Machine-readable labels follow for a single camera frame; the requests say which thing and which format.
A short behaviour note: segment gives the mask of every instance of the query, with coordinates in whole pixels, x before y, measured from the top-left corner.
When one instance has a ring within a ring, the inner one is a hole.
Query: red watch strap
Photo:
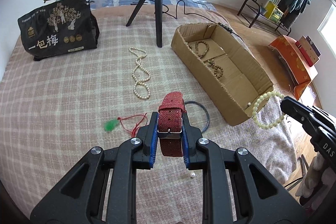
[[[159,132],[181,132],[182,113],[185,112],[181,92],[171,92],[163,99],[159,107]],[[160,139],[162,154],[168,157],[182,157],[181,139]]]

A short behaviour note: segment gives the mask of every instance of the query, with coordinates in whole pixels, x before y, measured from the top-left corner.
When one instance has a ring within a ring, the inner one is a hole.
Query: wooden floor
[[[274,90],[281,91],[285,95],[294,97],[294,84],[290,78],[290,75],[279,60],[278,56],[267,47],[268,44],[278,37],[278,35],[256,26],[253,26],[250,29],[247,27],[249,24],[246,22],[246,20],[241,16],[237,16],[237,11],[216,4],[214,4],[214,6],[221,15],[226,17],[231,27],[244,40],[245,44],[248,46],[256,60],[263,67],[269,78],[274,83]],[[315,105],[321,108],[320,101],[313,85],[311,88],[305,90],[300,99],[300,102],[307,106]],[[287,122],[288,126],[290,127],[297,157],[303,154],[308,164],[310,164],[313,157],[316,155],[314,148],[310,143],[310,136],[308,136],[302,129],[302,125],[291,117],[285,119],[285,122]],[[301,176],[301,167],[300,163],[298,162],[298,168],[290,176],[288,182],[300,178]],[[292,195],[295,194],[297,187],[290,191]]]

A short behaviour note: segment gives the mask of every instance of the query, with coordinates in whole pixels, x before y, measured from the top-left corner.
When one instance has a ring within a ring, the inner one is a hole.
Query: metal screw
[[[94,154],[94,155],[97,155],[101,152],[101,148],[96,146],[94,148],[91,149],[91,153]]]
[[[246,148],[238,148],[238,154],[240,155],[246,155],[248,153]]]
[[[141,140],[139,138],[132,138],[131,139],[131,144],[139,144],[141,143]]]
[[[207,138],[200,138],[198,139],[198,142],[200,144],[208,144],[209,143],[209,140]]]

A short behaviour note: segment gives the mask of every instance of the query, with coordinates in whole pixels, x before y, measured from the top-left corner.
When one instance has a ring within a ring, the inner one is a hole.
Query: bed
[[[172,51],[170,43],[178,26],[208,22],[206,19],[184,15],[182,7],[177,20],[163,15],[164,47],[157,48],[154,5],[150,2],[133,24],[125,27],[137,0],[93,1],[91,8],[100,28],[97,49],[34,62],[19,38],[0,83],[0,180],[27,217],[90,148],[109,149],[130,138],[120,126],[106,132],[106,121],[156,111],[171,91],[181,91],[184,100],[195,100],[207,108],[210,127],[204,136],[223,148],[246,147],[278,181],[288,179],[296,168],[296,155],[285,123],[267,131],[251,119],[229,126]],[[177,1],[164,0],[164,4],[174,10]],[[187,12],[230,26],[206,1],[185,1]],[[152,75],[148,100],[140,100],[132,92],[135,56],[129,47],[148,53],[142,62]],[[204,126],[202,110],[188,107],[188,113],[193,126]],[[258,119],[269,123],[280,114],[279,101],[272,97]],[[201,171],[191,180],[183,159],[163,157],[158,147],[154,169],[137,175],[138,223],[200,223],[201,185]]]

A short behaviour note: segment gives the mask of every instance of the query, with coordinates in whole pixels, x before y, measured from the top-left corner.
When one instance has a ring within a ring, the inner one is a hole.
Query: red string
[[[121,124],[121,126],[123,127],[123,129],[125,129],[127,132],[129,132],[129,133],[131,134],[132,138],[134,138],[134,137],[137,135],[139,128],[142,127],[142,126],[140,126],[140,124],[142,123],[142,121],[143,121],[144,119],[146,119],[146,124],[145,124],[145,126],[147,125],[148,119],[147,119],[146,115],[147,115],[147,113],[145,113],[144,115],[143,115],[143,114],[133,115],[133,116],[126,117],[126,118],[120,118],[120,117],[118,117],[118,120],[120,121],[120,124]],[[130,119],[130,118],[139,117],[139,116],[141,116],[142,119],[141,119],[140,122],[138,122],[138,123],[135,125],[135,127],[132,129],[132,131],[126,129],[126,128],[124,127],[123,123],[121,122],[122,120],[127,120],[127,119]]]

